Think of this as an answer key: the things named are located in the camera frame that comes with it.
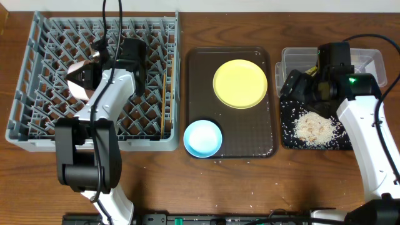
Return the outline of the pale pink bowl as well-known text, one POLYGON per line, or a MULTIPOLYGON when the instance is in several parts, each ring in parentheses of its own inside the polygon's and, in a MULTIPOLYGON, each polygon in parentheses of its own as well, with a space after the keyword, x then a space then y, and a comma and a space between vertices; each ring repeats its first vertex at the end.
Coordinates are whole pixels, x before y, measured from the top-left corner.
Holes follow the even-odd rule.
POLYGON ((93 62, 84 60, 72 64, 67 71, 67 85, 74 98, 88 101, 93 95, 93 62))

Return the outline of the yellow round plate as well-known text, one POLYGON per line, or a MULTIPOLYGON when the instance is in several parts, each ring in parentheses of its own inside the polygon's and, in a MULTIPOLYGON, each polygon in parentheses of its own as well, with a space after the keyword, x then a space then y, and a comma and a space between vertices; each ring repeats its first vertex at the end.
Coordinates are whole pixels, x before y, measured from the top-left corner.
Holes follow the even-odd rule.
POLYGON ((254 62, 234 59, 215 72, 212 86, 217 98, 235 109, 248 109, 260 103, 268 90, 265 72, 254 62))

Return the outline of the green orange snack wrapper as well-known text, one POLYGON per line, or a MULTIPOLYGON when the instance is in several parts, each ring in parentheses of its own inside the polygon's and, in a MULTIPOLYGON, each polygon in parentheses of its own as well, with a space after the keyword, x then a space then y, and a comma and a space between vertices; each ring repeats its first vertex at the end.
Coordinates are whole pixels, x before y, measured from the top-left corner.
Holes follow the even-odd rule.
POLYGON ((307 71, 305 71, 306 74, 308 74, 308 75, 310 75, 312 77, 315 76, 317 72, 318 72, 318 67, 317 66, 314 66, 314 67, 308 69, 307 71))

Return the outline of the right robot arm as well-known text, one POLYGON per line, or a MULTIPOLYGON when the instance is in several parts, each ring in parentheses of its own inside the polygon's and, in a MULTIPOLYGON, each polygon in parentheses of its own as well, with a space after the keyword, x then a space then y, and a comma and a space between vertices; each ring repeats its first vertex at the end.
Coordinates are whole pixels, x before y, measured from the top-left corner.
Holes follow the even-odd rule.
POLYGON ((280 97, 297 101, 323 117, 336 116, 343 125, 358 163, 365 203, 344 212, 317 209, 308 224, 399 224, 399 151, 388 128, 383 94, 376 78, 356 73, 348 42, 317 48, 316 71, 293 69, 280 97))

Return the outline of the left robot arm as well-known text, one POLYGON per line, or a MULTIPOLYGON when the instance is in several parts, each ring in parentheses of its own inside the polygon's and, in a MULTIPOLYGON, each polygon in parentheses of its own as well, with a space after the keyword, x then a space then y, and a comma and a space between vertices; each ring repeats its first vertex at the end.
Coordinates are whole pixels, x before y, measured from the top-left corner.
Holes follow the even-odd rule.
POLYGON ((119 183, 122 157, 116 124, 127 101, 144 94, 148 46, 126 38, 115 60, 101 42, 94 48, 91 59, 67 71, 70 93, 86 104, 73 117, 56 121, 57 178, 88 198, 103 224, 132 224, 134 204, 119 183))

